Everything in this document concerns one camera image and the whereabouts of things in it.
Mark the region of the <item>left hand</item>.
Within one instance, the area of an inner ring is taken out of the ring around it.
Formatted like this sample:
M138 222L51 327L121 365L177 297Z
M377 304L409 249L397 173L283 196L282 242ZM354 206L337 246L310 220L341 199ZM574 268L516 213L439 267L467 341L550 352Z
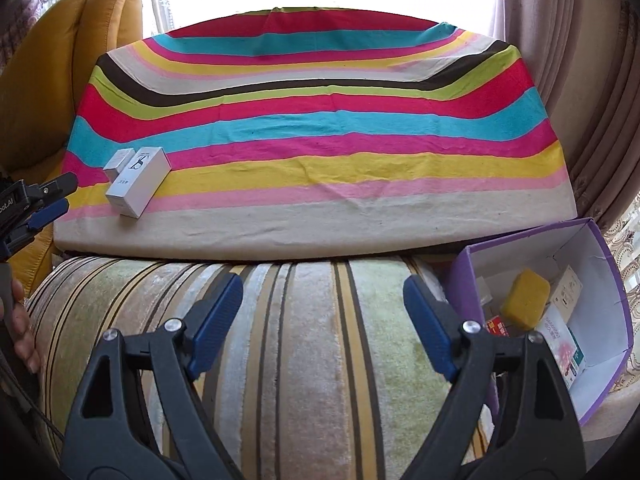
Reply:
M15 354L26 365L32 374L36 374L40 369L40 355L36 349L35 336L30 325L29 315L24 307L24 287L22 283L14 278L12 280L12 295L14 307L9 319L13 327L13 348Z

